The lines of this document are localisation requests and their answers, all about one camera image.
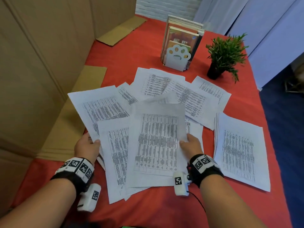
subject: white paw-shaped bookend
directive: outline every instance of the white paw-shaped bookend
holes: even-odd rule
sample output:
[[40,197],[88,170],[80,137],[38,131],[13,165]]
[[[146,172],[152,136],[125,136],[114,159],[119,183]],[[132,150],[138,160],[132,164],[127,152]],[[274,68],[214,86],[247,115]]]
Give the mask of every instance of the white paw-shaped bookend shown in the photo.
[[185,46],[174,45],[167,49],[165,66],[184,71],[191,54]]

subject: black plant pot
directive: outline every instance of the black plant pot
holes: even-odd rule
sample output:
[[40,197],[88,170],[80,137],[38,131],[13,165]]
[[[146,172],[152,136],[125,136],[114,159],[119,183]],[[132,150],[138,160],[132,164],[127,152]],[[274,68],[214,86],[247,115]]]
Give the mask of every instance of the black plant pot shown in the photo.
[[212,80],[216,80],[219,76],[221,76],[222,73],[223,71],[218,71],[216,69],[216,65],[214,63],[211,63],[207,76]]

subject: green plant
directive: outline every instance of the green plant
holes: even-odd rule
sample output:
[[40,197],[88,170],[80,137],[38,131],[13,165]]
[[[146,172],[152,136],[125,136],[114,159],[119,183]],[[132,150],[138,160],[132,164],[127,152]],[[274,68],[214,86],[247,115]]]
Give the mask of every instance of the green plant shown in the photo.
[[243,50],[248,46],[243,46],[243,38],[247,34],[241,36],[229,37],[226,40],[222,38],[213,39],[212,45],[206,45],[211,58],[212,63],[215,64],[215,68],[218,72],[223,73],[228,71],[232,73],[234,83],[239,81],[238,70],[234,68],[237,63],[245,63],[245,57],[247,54],[243,53]]

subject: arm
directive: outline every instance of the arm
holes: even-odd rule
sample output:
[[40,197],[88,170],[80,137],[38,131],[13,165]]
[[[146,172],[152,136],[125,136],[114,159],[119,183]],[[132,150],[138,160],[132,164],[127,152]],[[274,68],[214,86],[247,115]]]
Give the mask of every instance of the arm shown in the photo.
[[[75,145],[75,157],[96,161],[100,141],[92,142],[84,134]],[[0,227],[59,227],[76,198],[76,190],[67,179],[53,179],[20,206],[0,220]]]
[[[187,137],[189,142],[181,141],[180,146],[190,160],[203,152],[196,137],[191,134],[187,134]],[[200,191],[211,228],[266,227],[220,175],[213,174],[204,178]]]

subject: white brick wall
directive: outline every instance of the white brick wall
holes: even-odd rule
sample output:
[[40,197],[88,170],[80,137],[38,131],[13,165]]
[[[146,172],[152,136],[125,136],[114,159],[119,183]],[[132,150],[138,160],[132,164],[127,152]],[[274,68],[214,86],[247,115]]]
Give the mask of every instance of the white brick wall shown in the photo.
[[161,21],[168,15],[193,20],[201,0],[137,0],[135,13]]

